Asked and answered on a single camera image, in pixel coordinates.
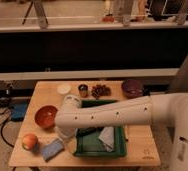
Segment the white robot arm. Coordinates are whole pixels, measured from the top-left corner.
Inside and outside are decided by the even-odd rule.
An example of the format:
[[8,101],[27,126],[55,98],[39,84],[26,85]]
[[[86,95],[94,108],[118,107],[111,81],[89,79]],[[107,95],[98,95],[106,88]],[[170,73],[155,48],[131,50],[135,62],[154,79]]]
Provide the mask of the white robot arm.
[[143,96],[90,108],[82,108],[77,96],[67,95],[55,118],[64,138],[73,136],[77,128],[155,123],[175,127],[169,171],[188,171],[188,93]]

